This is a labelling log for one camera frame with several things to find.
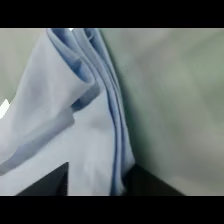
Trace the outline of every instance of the blue cloth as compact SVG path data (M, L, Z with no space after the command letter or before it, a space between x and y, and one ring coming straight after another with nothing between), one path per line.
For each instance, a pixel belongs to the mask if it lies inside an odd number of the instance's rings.
M72 195L124 191L122 177L133 166L134 157L119 83L98 29L47 29L0 121L1 128L6 129L0 137L1 175L43 148L50 151L61 144L70 150L65 154L74 167ZM93 133L98 132L98 139L94 138ZM80 137L75 140L72 135ZM91 152L83 139L92 142ZM86 172L87 164L91 164L92 174Z

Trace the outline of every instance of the blurry background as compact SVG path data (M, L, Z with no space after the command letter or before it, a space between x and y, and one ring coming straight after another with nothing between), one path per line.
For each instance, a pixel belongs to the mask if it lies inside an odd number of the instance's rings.
M44 29L0 29L0 104ZM102 28L137 163L187 195L224 195L224 30Z

